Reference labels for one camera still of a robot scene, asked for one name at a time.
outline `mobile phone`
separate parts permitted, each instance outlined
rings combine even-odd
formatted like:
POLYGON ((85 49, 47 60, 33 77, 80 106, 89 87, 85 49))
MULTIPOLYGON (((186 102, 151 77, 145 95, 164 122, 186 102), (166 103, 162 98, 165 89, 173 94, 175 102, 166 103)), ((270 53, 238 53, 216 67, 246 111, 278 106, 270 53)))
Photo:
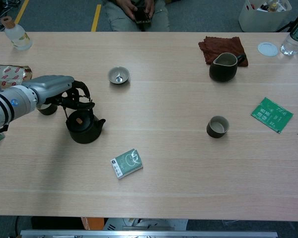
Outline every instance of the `mobile phone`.
POLYGON ((146 13, 146 8, 144 6, 138 7, 137 11, 134 11, 134 17, 137 24, 143 24, 143 23, 150 23, 151 19, 149 17, 149 14, 146 13))

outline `pants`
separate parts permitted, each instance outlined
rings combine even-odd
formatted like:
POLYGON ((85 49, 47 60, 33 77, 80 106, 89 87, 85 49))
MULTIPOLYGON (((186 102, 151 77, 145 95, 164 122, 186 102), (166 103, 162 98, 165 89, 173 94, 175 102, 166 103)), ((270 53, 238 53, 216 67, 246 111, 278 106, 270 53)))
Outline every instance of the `pants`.
MULTIPOLYGON (((145 5, 144 0, 134 0, 136 5, 145 5)), ((106 1, 105 9, 113 31, 141 31, 142 29, 125 12, 111 1, 106 1)), ((144 31, 170 31, 168 10, 164 0, 154 1, 154 14, 151 23, 142 24, 144 31)))

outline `green card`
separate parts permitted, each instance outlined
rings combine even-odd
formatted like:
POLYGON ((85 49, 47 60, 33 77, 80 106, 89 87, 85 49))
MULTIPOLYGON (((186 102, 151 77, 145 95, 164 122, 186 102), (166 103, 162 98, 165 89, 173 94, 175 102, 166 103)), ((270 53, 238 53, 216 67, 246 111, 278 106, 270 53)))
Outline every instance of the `green card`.
POLYGON ((281 133, 293 117, 293 114, 268 98, 264 98, 260 105, 253 111, 252 116, 275 132, 281 133))
POLYGON ((111 160, 117 178, 121 179, 143 167, 138 151, 132 149, 111 160))

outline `red and white wrapper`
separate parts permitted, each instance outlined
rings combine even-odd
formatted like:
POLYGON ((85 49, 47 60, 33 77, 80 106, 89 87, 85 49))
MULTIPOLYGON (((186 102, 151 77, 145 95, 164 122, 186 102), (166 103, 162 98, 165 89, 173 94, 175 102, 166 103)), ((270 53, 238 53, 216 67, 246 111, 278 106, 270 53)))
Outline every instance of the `red and white wrapper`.
POLYGON ((0 65, 0 88, 20 85, 32 78, 29 66, 0 65))

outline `bottle cap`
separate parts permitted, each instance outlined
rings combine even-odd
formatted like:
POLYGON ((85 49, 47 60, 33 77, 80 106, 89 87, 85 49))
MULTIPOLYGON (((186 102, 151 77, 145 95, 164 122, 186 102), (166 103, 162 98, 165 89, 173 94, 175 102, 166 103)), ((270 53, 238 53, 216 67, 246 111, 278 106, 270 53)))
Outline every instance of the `bottle cap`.
POLYGON ((10 16, 5 16, 1 18, 0 21, 3 24, 3 26, 5 26, 5 28, 7 29, 11 29, 15 27, 15 23, 10 16))
POLYGON ((278 55, 277 46, 271 42, 262 42, 257 46, 258 51, 265 56, 276 56, 278 55))

